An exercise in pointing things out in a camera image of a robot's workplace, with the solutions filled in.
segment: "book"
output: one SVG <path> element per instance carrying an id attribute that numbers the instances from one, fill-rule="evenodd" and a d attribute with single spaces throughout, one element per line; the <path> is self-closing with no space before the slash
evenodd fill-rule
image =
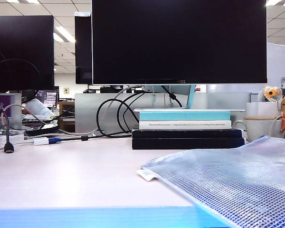
<path id="1" fill-rule="evenodd" d="M 230 112 L 223 111 L 160 111 L 139 112 L 140 121 L 169 120 L 230 120 Z"/>
<path id="2" fill-rule="evenodd" d="M 164 130 L 139 129 L 138 124 L 132 129 L 133 138 L 241 138 L 240 129 L 208 129 L 208 130 Z"/>
<path id="3" fill-rule="evenodd" d="M 139 121 L 139 129 L 231 129 L 231 120 Z"/>
<path id="4" fill-rule="evenodd" d="M 132 138 L 133 150 L 236 148 L 244 138 Z"/>

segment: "white mug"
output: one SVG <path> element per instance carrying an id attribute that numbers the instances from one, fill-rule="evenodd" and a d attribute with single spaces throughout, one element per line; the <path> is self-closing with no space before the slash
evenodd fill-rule
<path id="1" fill-rule="evenodd" d="M 248 142 L 254 141 L 263 135 L 269 135 L 276 138 L 284 138 L 285 131 L 281 131 L 282 120 L 237 120 L 233 123 L 242 123 L 247 130 Z"/>
<path id="2" fill-rule="evenodd" d="M 281 115 L 279 102 L 251 102 L 246 103 L 245 116 L 263 116 L 274 119 Z"/>

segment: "computer screen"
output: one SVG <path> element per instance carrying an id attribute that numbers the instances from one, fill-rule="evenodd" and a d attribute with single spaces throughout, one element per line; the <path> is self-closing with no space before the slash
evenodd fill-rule
<path id="1" fill-rule="evenodd" d="M 57 107 L 59 89 L 39 90 L 35 96 L 46 107 Z"/>
<path id="2" fill-rule="evenodd" d="M 54 86 L 53 16 L 0 16 L 0 91 Z M 19 61 L 26 60 L 33 64 Z"/>
<path id="3" fill-rule="evenodd" d="M 92 84 L 91 16 L 75 16 L 76 84 Z"/>
<path id="4" fill-rule="evenodd" d="M 265 83 L 265 4 L 92 0 L 93 83 Z"/>

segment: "office desk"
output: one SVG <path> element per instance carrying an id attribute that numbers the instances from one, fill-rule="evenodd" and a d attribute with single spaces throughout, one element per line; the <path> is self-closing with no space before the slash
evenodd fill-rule
<path id="1" fill-rule="evenodd" d="M 131 138 L 93 139 L 0 151 L 0 209 L 190 206 L 140 165 L 180 150 L 135 150 Z"/>

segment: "ceiling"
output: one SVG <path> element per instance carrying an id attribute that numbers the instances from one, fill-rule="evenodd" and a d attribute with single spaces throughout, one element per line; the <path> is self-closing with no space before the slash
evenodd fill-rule
<path id="1" fill-rule="evenodd" d="M 2 15 L 53 15 L 55 27 L 63 26 L 75 37 L 74 12 L 91 11 L 91 0 L 39 0 L 40 4 L 8 3 L 0 0 Z M 268 42 L 285 45 L 285 6 L 267 7 Z M 75 44 L 55 42 L 56 73 L 75 73 Z"/>

